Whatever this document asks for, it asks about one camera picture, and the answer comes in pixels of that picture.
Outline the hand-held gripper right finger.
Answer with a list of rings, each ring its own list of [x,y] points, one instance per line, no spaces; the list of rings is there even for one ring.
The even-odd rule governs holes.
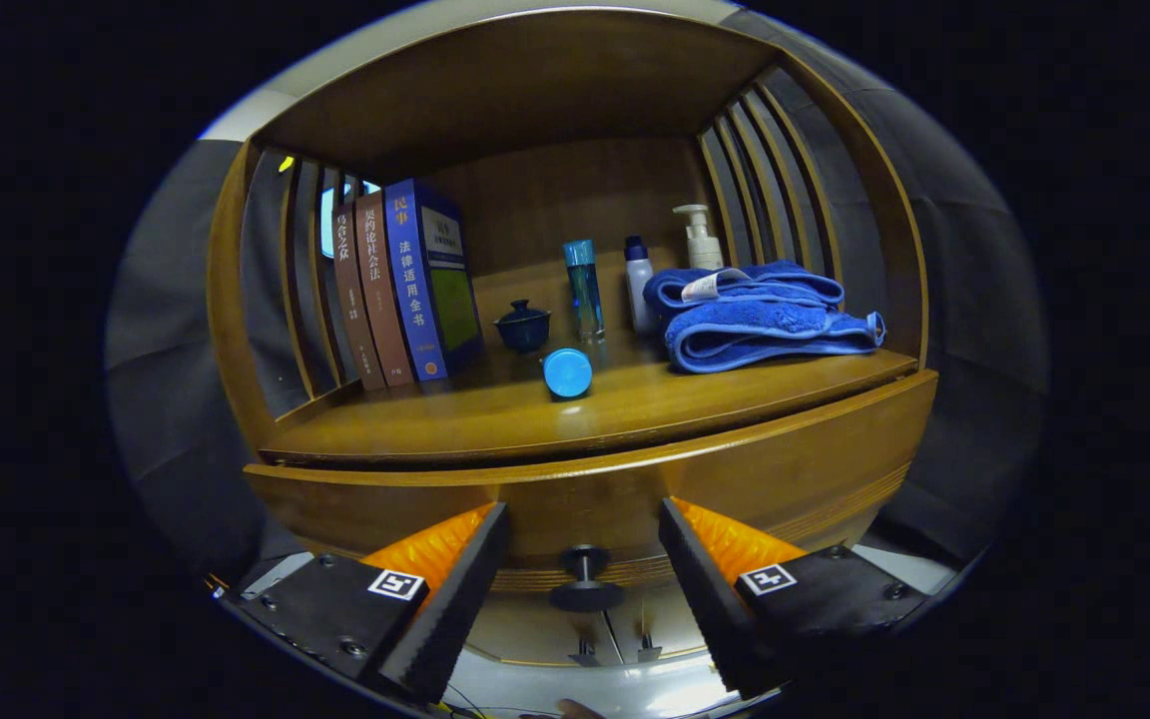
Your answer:
[[[839,672],[929,601],[842,543],[806,551],[680,497],[661,502],[659,541],[743,699]]]

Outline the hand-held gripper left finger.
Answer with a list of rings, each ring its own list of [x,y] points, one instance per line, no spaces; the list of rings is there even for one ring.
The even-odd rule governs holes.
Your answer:
[[[275,647],[351,690],[432,705],[446,693],[508,551],[507,502],[355,508],[343,540],[253,563],[221,601]]]

